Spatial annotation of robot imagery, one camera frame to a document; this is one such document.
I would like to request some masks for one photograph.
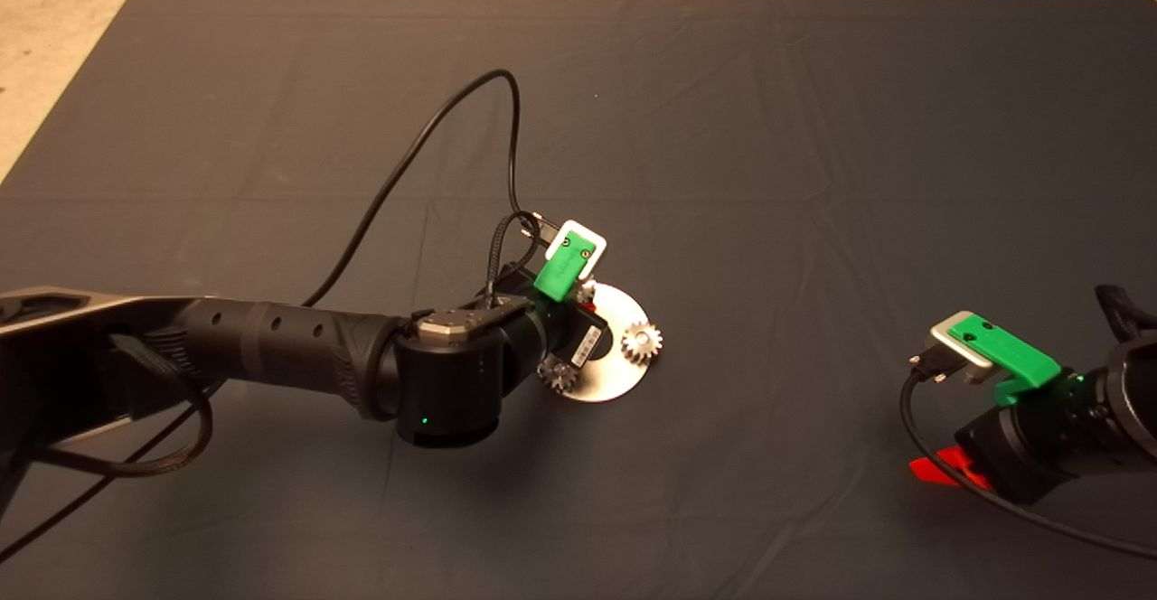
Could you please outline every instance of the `white label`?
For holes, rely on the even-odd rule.
[[[598,345],[598,338],[603,338],[603,329],[594,327],[587,328],[587,335],[582,338],[582,342],[578,343],[578,349],[575,349],[574,356],[570,357],[570,363],[574,366],[583,366],[587,364],[587,360],[590,357],[590,353]]]

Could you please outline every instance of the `circular metal plate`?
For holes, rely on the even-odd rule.
[[[629,325],[647,323],[647,314],[638,301],[619,288],[606,283],[595,283],[595,312],[606,320],[606,329],[611,333],[611,350],[599,360],[590,360],[578,370],[578,380],[570,391],[562,393],[568,399],[596,403],[622,397],[635,387],[647,373],[648,364],[635,365],[622,356],[619,342]]]

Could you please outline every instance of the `red clip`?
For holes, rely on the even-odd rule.
[[[979,473],[972,472],[972,458],[968,458],[968,454],[964,452],[959,445],[939,449],[936,454],[939,455],[942,460],[951,465],[953,469],[967,476],[970,481],[992,491],[993,483],[988,482],[988,479]],[[908,468],[912,469],[912,473],[915,474],[918,480],[926,483],[956,486],[956,481],[948,477],[946,473],[941,472],[939,467],[937,467],[937,465],[933,465],[933,461],[927,458],[918,458],[912,462],[908,462]]]

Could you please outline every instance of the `dark tablecloth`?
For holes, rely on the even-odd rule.
[[[494,66],[524,90],[524,205],[605,235],[599,279],[664,332],[642,385],[526,385],[485,443],[423,452],[231,383],[194,466],[112,486],[0,594],[1152,595],[1151,564],[915,482],[896,400],[959,309],[1088,370],[1095,283],[1157,306],[1154,0],[128,0],[0,188],[0,288],[297,301]],[[456,111],[326,304],[477,290],[508,113],[496,84]],[[955,383],[918,409],[948,444],[989,403]],[[35,469],[3,533],[86,482]],[[1100,477],[1039,509],[1157,542],[1155,492]]]

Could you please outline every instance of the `spur gear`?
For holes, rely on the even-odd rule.
[[[622,332],[622,356],[635,365],[644,365],[663,348],[663,335],[650,323],[635,323]]]
[[[575,288],[575,301],[578,304],[591,304],[595,301],[595,280],[585,280],[578,288]]]
[[[546,354],[538,364],[538,378],[557,393],[566,394],[574,390],[575,383],[578,382],[578,370],[569,362],[559,361],[553,354]]]

